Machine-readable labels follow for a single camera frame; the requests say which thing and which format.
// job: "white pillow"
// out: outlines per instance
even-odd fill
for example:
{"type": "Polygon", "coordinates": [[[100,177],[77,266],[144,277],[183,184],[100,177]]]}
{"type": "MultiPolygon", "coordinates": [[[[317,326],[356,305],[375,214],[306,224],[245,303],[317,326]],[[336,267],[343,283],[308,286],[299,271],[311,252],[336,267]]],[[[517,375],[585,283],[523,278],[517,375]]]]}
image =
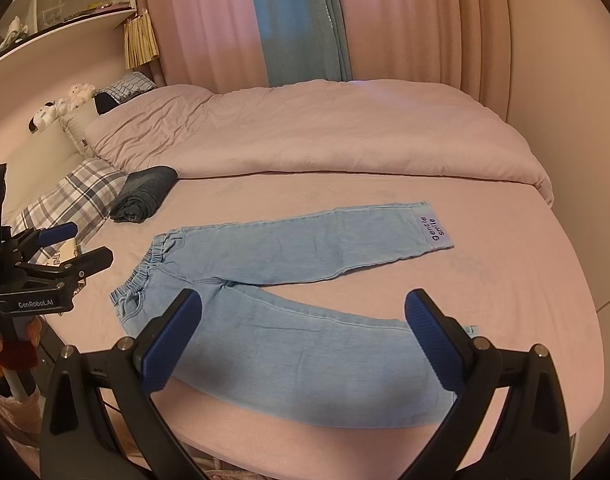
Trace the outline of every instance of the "white pillow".
{"type": "Polygon", "coordinates": [[[87,101],[71,113],[60,118],[60,123],[65,133],[76,145],[78,152],[86,158],[94,156],[94,150],[89,147],[85,140],[85,130],[99,116],[96,111],[96,102],[91,99],[91,101],[87,101]]]}
{"type": "Polygon", "coordinates": [[[58,121],[33,134],[7,157],[3,224],[8,225],[23,207],[53,189],[84,159],[58,121]]]}

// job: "blue gripper pad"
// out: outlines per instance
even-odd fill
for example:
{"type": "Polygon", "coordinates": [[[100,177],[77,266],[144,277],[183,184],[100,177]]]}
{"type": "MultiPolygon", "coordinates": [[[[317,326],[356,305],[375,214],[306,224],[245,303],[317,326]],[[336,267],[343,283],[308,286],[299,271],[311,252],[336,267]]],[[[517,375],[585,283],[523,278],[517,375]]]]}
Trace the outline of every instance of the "blue gripper pad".
{"type": "Polygon", "coordinates": [[[465,387],[464,361],[448,334],[448,318],[424,290],[416,289],[405,298],[405,319],[442,387],[460,394],[465,387]]]}
{"type": "Polygon", "coordinates": [[[134,351],[144,393],[149,395],[165,387],[201,317],[200,295],[184,288],[161,317],[149,321],[138,336],[134,351]]]}
{"type": "Polygon", "coordinates": [[[43,229],[38,233],[38,246],[49,247],[53,244],[74,238],[78,234],[78,226],[73,222],[43,229]]]}

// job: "pillow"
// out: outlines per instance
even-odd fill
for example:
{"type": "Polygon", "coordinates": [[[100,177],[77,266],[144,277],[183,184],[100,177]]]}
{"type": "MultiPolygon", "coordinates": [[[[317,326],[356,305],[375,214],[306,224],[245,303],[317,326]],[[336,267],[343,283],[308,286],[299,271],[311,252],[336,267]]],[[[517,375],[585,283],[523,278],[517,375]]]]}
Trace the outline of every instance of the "pillow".
{"type": "MultiPolygon", "coordinates": [[[[12,223],[12,234],[30,227],[48,228],[74,222],[78,226],[76,245],[82,247],[104,223],[126,179],[125,173],[102,158],[88,158],[53,190],[23,209],[12,223]]],[[[46,263],[62,244],[42,248],[31,263],[46,263]]]]}
{"type": "Polygon", "coordinates": [[[156,88],[150,78],[142,72],[128,72],[117,82],[102,88],[96,93],[94,102],[99,114],[107,113],[118,105],[156,88]]]}
{"type": "Polygon", "coordinates": [[[58,121],[33,134],[7,157],[3,224],[8,225],[23,207],[53,189],[82,161],[58,121]]]}
{"type": "Polygon", "coordinates": [[[85,158],[94,156],[94,150],[89,147],[85,140],[85,130],[87,126],[98,117],[100,117],[100,115],[96,111],[96,104],[94,103],[94,100],[91,99],[71,113],[60,118],[60,124],[63,127],[63,130],[69,136],[71,142],[74,143],[78,152],[85,158]]]}

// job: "jeans pocket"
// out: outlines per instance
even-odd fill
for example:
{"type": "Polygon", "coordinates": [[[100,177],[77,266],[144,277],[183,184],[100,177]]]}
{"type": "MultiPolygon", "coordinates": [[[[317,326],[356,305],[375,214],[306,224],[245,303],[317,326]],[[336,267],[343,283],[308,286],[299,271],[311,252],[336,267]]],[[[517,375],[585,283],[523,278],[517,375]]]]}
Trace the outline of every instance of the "jeans pocket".
{"type": "Polygon", "coordinates": [[[141,310],[140,292],[131,290],[127,284],[121,285],[114,290],[110,297],[118,320],[121,323],[125,323],[131,317],[136,316],[141,310]]]}
{"type": "Polygon", "coordinates": [[[163,261],[171,253],[182,249],[184,246],[184,232],[177,230],[167,233],[165,241],[163,242],[163,261]]]}

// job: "elastic waistband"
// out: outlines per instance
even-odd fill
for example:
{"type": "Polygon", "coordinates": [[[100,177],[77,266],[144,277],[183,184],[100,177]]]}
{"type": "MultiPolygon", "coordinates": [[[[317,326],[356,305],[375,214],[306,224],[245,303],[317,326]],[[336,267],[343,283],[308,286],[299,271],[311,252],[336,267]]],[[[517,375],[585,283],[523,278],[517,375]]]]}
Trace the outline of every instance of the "elastic waistband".
{"type": "Polygon", "coordinates": [[[122,319],[124,312],[121,312],[120,304],[125,298],[137,295],[147,283],[149,277],[149,271],[157,264],[163,261],[163,252],[165,250],[165,240],[169,236],[169,233],[157,235],[152,240],[149,249],[140,263],[128,277],[127,281],[122,285],[118,286],[113,292],[110,293],[110,299],[117,309],[118,316],[122,319]]]}

